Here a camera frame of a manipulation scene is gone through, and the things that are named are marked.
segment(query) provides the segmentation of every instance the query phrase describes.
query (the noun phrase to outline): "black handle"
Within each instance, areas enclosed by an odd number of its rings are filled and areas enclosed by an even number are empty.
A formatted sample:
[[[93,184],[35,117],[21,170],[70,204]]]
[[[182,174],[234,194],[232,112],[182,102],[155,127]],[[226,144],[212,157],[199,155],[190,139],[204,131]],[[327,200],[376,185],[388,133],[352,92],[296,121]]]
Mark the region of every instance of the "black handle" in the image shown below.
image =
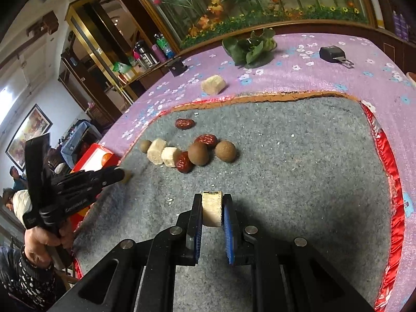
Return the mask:
[[[53,260],[53,264],[57,270],[63,270],[68,268],[72,264],[72,257],[66,251],[62,245],[57,247],[55,246],[46,246],[46,250]]]

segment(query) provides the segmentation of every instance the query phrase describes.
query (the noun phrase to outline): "small brown ball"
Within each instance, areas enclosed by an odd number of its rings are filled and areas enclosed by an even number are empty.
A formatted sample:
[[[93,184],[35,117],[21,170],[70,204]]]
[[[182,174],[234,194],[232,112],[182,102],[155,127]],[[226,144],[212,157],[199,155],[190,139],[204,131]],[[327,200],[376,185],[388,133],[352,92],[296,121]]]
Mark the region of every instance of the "small brown ball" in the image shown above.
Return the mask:
[[[237,149],[231,142],[223,140],[215,147],[215,156],[224,162],[232,162],[237,157]]]
[[[188,147],[189,160],[199,166],[203,166],[209,161],[207,145],[202,142],[192,143]]]
[[[151,140],[140,140],[139,142],[139,150],[142,153],[147,153],[147,150],[149,149],[150,145],[152,144]]]

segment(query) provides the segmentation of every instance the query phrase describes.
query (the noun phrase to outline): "framed painting on wall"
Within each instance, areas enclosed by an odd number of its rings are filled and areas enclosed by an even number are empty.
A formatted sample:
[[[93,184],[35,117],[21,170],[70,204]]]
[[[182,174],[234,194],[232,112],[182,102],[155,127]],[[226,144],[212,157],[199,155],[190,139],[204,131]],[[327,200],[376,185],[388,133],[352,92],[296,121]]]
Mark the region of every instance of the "framed painting on wall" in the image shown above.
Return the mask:
[[[52,122],[40,110],[39,106],[35,104],[20,124],[6,149],[7,156],[21,171],[24,170],[26,165],[24,159],[26,141],[43,135],[51,126]]]

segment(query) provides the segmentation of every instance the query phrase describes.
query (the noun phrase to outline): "purple bottle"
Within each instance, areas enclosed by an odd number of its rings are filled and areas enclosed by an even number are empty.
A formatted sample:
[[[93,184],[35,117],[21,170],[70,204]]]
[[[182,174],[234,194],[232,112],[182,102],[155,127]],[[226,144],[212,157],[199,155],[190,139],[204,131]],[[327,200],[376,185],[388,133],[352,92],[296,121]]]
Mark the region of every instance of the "purple bottle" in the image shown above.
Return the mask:
[[[409,31],[407,28],[407,23],[402,14],[400,14],[400,27],[401,27],[401,38],[405,41],[409,41]]]
[[[394,33],[401,38],[401,26],[400,19],[397,16],[396,12],[393,11],[393,21],[394,21]]]
[[[160,63],[166,62],[166,56],[163,53],[163,51],[159,48],[158,45],[154,44],[152,45],[153,53],[157,56]]]

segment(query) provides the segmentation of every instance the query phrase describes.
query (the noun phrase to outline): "hand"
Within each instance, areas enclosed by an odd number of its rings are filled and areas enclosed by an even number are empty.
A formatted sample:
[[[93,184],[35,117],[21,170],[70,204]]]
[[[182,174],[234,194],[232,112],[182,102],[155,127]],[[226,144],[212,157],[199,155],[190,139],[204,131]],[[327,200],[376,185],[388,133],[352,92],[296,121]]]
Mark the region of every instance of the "hand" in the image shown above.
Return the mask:
[[[24,233],[24,254],[26,258],[39,268],[48,268],[51,264],[51,256],[46,251],[45,245],[59,246],[70,249],[74,242],[74,233],[69,220],[66,220],[59,230],[60,237],[40,227],[26,230]]]

